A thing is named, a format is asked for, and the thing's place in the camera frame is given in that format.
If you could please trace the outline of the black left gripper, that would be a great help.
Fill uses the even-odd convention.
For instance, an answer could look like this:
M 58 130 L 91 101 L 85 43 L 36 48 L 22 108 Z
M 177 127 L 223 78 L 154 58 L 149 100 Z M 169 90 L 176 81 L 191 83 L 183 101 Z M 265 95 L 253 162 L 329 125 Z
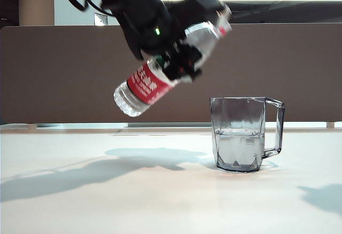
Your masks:
M 119 3 L 119 23 L 136 59 L 144 59 L 143 51 L 150 55 L 162 54 L 173 43 L 185 38 L 183 7 L 183 1 L 169 6 L 162 2 L 155 5 Z M 163 54 L 163 73 L 171 81 L 193 81 L 201 74 L 196 63 L 202 56 L 193 45 L 176 44 Z

